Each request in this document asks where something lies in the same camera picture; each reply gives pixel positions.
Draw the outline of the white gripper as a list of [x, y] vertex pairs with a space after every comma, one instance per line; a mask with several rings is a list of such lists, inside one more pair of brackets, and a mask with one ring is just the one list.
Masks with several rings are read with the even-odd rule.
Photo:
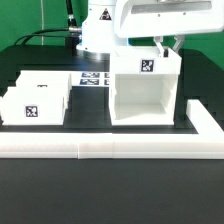
[[178, 53], [188, 34], [224, 30], [224, 0], [118, 0], [114, 32], [119, 37], [154, 37], [160, 57], [168, 56], [162, 36], [174, 36]]

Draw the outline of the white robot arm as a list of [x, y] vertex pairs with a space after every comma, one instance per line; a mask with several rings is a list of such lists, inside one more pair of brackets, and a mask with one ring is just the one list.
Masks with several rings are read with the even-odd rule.
[[130, 38], [224, 31], [224, 0], [88, 0], [79, 50], [108, 54]]

